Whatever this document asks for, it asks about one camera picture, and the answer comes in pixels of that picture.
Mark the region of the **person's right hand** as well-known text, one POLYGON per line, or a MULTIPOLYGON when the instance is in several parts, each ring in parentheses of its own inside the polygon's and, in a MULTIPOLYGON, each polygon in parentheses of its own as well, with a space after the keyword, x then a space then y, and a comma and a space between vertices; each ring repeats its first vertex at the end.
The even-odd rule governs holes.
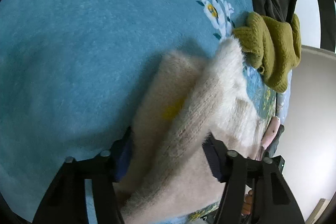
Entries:
POLYGON ((244 197, 244 202, 241 209, 242 215, 249 215, 251 213, 252 203, 253 203, 253 190, 249 190, 244 197))

